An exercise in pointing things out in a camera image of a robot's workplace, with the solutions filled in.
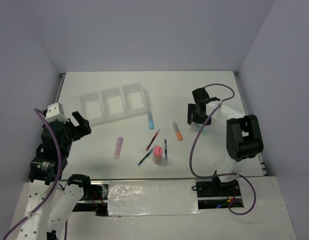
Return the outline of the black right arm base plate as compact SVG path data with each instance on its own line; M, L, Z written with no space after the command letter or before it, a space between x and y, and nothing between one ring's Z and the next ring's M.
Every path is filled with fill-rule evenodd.
M217 197L238 197L241 196L239 183L237 180L231 182L221 182L218 178L209 181L197 181L191 187L197 193L198 198L217 198Z

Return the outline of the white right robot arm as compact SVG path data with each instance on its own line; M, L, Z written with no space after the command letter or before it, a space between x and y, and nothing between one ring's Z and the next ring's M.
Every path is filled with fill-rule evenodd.
M187 124L199 127L198 136L215 120L225 127L227 157L212 175L211 193L223 196L235 189L236 178L241 172L241 162L255 158L264 150L258 118L245 115L224 104L227 99L210 97L204 87L192 91L194 103L187 107Z

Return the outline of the blue highlighter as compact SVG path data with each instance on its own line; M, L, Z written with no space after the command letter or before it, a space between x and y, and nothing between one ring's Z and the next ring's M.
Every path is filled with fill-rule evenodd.
M148 112L147 114L147 117L148 117L148 126L149 126L149 129L150 130L153 130L155 127L154 127L154 120L153 120L153 115L152 115L152 112Z

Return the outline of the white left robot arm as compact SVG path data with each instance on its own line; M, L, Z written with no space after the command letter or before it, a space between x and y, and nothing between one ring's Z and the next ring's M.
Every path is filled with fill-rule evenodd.
M93 192L89 176L73 174L60 200L52 205L72 144L92 130L89 121L77 111L72 113L78 123L74 125L59 103L34 111L43 122L43 131L30 163L28 201L23 219L16 224L20 227L17 239L58 240L67 233L66 224L77 202L88 199Z

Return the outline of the pink highlighter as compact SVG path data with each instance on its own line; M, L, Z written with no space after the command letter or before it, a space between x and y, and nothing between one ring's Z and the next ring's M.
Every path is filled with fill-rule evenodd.
M116 148L115 148L115 152L114 152L114 159L118 160L120 158L123 140L124 139L121 136L118 137L118 139L117 139Z

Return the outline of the orange highlighter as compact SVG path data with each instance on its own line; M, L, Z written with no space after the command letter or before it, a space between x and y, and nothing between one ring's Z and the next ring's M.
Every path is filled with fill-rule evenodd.
M180 132L179 126L178 126L176 121L172 121L172 127L174 129L174 132L175 132L175 135L176 135L177 139L179 141L182 141L183 140L183 136L182 136L182 134Z

